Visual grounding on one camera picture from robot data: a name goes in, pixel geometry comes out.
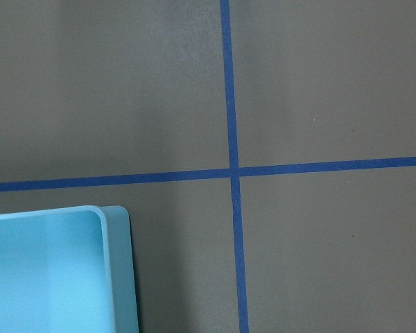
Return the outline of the light blue plastic bin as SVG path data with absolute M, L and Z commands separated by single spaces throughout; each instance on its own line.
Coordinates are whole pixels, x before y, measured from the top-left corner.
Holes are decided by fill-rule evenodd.
M 0 214 L 0 332 L 138 332 L 128 211 Z

